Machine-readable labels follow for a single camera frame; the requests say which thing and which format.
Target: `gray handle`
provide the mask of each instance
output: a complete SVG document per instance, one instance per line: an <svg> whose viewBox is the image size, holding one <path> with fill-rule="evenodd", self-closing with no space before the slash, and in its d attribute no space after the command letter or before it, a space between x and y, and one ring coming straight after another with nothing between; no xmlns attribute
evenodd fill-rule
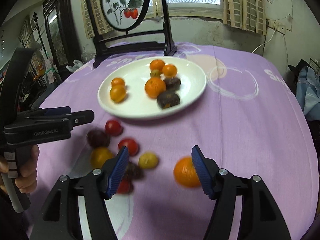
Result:
<svg viewBox="0 0 320 240"><path fill-rule="evenodd" d="M32 146L16 148L15 151L5 151L4 158L9 164L9 172L1 173L4 186L8 192L12 207L17 213L21 213L30 207L28 195L21 193L15 184L15 179L20 176L19 167L25 164L31 157Z"/></svg>

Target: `red tomato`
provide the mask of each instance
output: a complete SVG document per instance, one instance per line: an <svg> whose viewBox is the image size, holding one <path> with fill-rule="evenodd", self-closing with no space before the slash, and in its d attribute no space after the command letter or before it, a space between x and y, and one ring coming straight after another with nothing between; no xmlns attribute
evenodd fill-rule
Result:
<svg viewBox="0 0 320 240"><path fill-rule="evenodd" d="M124 9L123 14L126 18L130 18L131 16L131 11L129 8Z"/></svg>
<svg viewBox="0 0 320 240"><path fill-rule="evenodd" d="M131 138L125 138L119 142L118 148L121 149L122 146L126 146L129 151L130 156L135 156L139 150L139 145L136 143L135 140Z"/></svg>
<svg viewBox="0 0 320 240"><path fill-rule="evenodd" d="M122 133L123 127L116 120L109 120L105 125L105 132L112 135L118 136Z"/></svg>
<svg viewBox="0 0 320 240"><path fill-rule="evenodd" d="M127 194L129 193L130 188L131 188L131 183L128 180L123 179L119 184L117 194Z"/></svg>
<svg viewBox="0 0 320 240"><path fill-rule="evenodd" d="M138 17L138 10L135 8L135 9L131 9L131 17L133 19L136 19Z"/></svg>

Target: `purple tablecloth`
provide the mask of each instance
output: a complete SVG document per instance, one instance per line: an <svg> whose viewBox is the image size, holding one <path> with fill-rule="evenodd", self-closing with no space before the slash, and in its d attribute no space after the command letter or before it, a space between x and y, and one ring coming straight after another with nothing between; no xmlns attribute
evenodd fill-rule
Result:
<svg viewBox="0 0 320 240"><path fill-rule="evenodd" d="M42 108L92 109L95 119L74 128L68 140L39 146L38 188L31 195L28 211L31 221L61 174L79 176L89 171L86 133L93 127L102 128L111 118L97 101L102 81L128 62L157 55L163 53L118 55L97 69L91 61L46 99ZM190 155L194 145L235 176L259 174L279 205L292 239L300 239L316 211L317 158L300 106L277 69L258 55L214 46L179 43L174 56L199 64L207 73L208 85L196 103L178 114L157 121L123 120L124 134L112 138L109 148L115 153L121 138L133 136L140 143L140 152L152 150L161 159L143 181L134 183L131 196L116 195L108 203L108 209L114 209L110 217L119 239L203 238L214 201L201 188L179 186L172 173L176 162ZM237 198L232 240L237 237L240 211Z"/></svg>

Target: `painted leaf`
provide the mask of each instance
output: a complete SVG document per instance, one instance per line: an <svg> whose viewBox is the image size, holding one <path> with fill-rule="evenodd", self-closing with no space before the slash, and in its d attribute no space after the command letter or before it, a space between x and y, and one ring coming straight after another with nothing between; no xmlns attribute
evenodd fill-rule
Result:
<svg viewBox="0 0 320 240"><path fill-rule="evenodd" d="M143 5L142 0L130 0L128 3L128 7L133 9L133 8L140 8Z"/></svg>

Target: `fluorescent light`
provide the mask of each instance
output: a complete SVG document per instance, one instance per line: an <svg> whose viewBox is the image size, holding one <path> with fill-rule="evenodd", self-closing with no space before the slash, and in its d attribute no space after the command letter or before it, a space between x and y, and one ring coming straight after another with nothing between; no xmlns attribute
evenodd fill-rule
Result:
<svg viewBox="0 0 320 240"><path fill-rule="evenodd" d="M49 24L52 23L56 17L57 17L57 15L53 16L52 19L49 21Z"/></svg>

